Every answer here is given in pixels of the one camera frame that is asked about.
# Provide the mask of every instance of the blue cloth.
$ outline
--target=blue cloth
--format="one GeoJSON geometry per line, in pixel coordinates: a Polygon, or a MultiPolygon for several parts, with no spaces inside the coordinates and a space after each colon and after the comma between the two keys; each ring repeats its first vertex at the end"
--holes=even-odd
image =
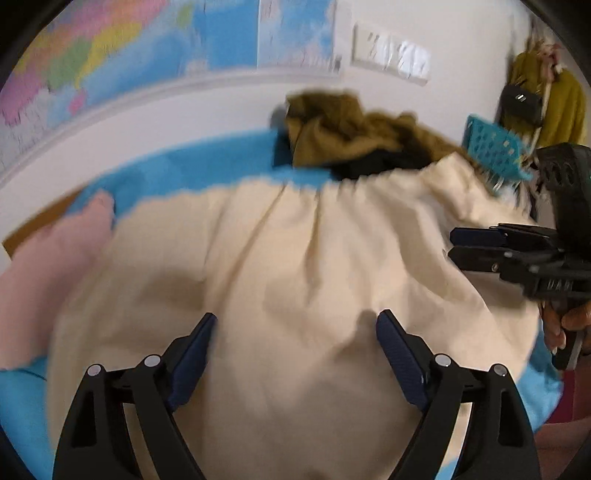
{"type": "MultiPolygon", "coordinates": [[[[199,191],[260,176],[312,188],[331,181],[326,170],[292,169],[289,147],[277,131],[259,131],[149,155],[97,179],[80,194],[70,211],[81,209],[103,189],[115,198],[115,214],[120,219],[146,197],[199,191]]],[[[20,371],[0,372],[0,422],[38,480],[50,480],[53,470],[45,417],[45,377],[45,360],[20,371]]],[[[561,382],[541,337],[517,387],[537,430],[554,411],[561,393],[561,382]]],[[[453,465],[446,466],[437,480],[451,478],[452,472],[453,465]]]]}

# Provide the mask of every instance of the cream fabric bag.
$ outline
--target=cream fabric bag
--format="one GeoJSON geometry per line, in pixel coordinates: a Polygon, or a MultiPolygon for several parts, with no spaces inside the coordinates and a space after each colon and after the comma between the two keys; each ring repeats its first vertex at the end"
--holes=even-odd
{"type": "MultiPolygon", "coordinates": [[[[420,414],[375,336],[391,309],[434,352],[515,379],[538,309],[495,275],[448,260],[454,226],[527,220],[452,155],[421,172],[298,189],[265,181],[142,203],[65,309],[48,377],[57,444],[86,368],[136,365],[219,323],[178,426],[209,480],[386,479],[420,414]]],[[[446,461],[457,457],[462,408],[446,461]]],[[[128,416],[146,479],[153,466],[128,416]]]]}

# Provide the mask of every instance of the black handbag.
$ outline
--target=black handbag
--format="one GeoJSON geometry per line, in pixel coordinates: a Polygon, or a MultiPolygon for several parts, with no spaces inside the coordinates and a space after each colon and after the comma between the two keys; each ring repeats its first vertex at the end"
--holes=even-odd
{"type": "Polygon", "coordinates": [[[539,128],[544,122],[544,101],[541,95],[531,93],[521,87],[521,84],[509,84],[501,93],[501,106],[505,113],[517,116],[539,128]]]}

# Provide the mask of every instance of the colorful map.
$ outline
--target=colorful map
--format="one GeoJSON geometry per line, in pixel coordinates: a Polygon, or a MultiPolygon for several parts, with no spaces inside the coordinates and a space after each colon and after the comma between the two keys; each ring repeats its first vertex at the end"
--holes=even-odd
{"type": "Polygon", "coordinates": [[[230,69],[329,72],[336,0],[74,0],[0,91],[0,178],[78,114],[142,87],[230,69]]]}

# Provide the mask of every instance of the teal plastic basket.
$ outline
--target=teal plastic basket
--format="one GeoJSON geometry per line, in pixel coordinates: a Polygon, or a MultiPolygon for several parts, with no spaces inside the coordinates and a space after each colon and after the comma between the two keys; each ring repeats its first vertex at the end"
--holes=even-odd
{"type": "Polygon", "coordinates": [[[521,139],[499,125],[470,115],[463,147],[474,160],[501,179],[512,182],[532,179],[531,173],[521,168],[524,150],[521,139]]]}

